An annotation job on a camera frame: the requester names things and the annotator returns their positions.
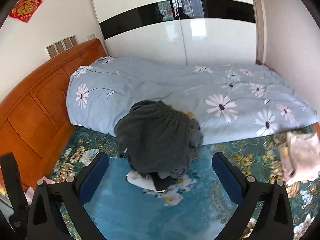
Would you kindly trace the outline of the folded pink clothes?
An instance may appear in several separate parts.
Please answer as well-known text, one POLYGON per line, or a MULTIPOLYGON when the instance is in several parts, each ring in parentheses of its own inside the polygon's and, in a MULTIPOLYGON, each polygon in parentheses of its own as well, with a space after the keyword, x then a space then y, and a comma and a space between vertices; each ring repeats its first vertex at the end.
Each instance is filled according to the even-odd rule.
POLYGON ((283 181, 291 186, 319 178, 319 138, 317 133, 286 132, 275 136, 283 171, 283 181))

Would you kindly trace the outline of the orange wooden headboard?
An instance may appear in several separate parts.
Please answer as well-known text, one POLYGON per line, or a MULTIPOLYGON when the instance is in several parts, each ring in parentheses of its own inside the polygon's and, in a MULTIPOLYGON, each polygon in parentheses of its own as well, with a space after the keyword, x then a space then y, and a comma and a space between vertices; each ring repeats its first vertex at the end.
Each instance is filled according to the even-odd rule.
POLYGON ((105 56, 98 39, 81 43, 36 68, 1 102, 1 154, 14 154, 24 190, 51 174, 75 129, 66 109, 70 76, 105 56))

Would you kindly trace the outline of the teal floral bedspread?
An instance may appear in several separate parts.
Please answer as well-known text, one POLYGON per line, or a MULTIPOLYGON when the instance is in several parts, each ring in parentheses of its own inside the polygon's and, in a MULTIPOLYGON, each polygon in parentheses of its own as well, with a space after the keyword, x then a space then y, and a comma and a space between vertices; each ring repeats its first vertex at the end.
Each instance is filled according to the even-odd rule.
POLYGON ((98 152, 110 164, 87 213, 107 239, 214 239, 236 205, 212 169, 212 155, 222 152, 244 175, 274 183, 283 177, 278 147, 285 133, 203 146, 200 159, 175 185, 162 193, 129 184, 130 168, 118 158, 114 137, 83 127, 74 130, 51 179, 62 182, 88 165, 98 152))

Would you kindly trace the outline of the black white garment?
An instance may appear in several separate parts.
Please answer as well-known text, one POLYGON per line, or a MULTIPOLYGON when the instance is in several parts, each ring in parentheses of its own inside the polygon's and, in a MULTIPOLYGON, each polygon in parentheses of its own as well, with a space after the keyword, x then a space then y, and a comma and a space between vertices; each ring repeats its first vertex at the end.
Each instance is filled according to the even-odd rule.
POLYGON ((158 173, 148 174, 146 177, 144 177, 137 171, 131 170, 126 175, 126 181, 142 189, 151 190, 154 192, 164 192, 171 185, 175 185, 178 182, 178 179, 171 178, 170 176, 165 179, 161 179, 158 176, 158 173))

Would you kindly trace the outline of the light blue floral duvet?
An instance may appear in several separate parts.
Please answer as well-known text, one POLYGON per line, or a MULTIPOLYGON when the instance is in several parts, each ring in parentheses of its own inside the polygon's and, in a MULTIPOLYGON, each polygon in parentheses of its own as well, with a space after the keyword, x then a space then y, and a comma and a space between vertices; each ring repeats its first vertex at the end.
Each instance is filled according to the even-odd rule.
POLYGON ((80 66, 66 93, 70 122, 105 134, 137 102, 162 101, 191 113, 204 144, 304 128, 317 112, 276 72, 257 64, 186 66, 134 57, 80 66))

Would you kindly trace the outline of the mustard yellow garment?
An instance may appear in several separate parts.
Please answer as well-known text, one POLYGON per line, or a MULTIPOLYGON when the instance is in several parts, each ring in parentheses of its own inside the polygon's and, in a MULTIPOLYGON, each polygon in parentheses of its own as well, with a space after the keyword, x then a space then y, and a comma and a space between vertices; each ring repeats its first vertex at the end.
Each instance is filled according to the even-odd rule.
POLYGON ((181 112, 181 113, 183 113, 183 114, 185 114, 185 115, 187 115, 189 118, 193 118, 193 116, 194 116, 194 114, 193 114, 193 112, 185 112, 185 111, 182 111, 182 110, 178 110, 179 112, 181 112))

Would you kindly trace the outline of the red fu character decoration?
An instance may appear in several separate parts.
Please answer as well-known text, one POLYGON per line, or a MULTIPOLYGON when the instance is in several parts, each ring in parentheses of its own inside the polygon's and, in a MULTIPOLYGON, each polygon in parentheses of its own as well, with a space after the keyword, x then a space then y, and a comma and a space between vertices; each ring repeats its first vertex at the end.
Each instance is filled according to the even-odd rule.
POLYGON ((19 0, 11 9, 9 17, 28 23, 43 0, 19 0))

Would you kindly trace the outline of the white glossy wardrobe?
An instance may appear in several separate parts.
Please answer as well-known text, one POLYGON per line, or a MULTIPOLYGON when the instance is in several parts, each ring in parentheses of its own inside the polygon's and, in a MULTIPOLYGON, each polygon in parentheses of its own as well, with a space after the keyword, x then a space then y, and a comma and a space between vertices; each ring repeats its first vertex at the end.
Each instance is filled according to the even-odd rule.
POLYGON ((92 0, 108 53, 210 66, 255 63, 253 0, 92 0))

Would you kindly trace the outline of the wall switch panel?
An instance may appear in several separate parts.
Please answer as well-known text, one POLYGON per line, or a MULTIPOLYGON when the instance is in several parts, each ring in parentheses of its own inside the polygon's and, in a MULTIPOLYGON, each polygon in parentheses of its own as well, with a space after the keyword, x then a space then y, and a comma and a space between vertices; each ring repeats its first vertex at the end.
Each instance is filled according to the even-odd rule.
POLYGON ((71 36, 71 37, 64 38, 63 40, 57 41, 54 44, 47 46, 46 50, 47 50, 49 57, 52 59, 53 57, 56 57, 57 55, 63 53, 64 51, 67 51, 77 45, 78 45, 78 42, 76 40, 76 37, 71 36))

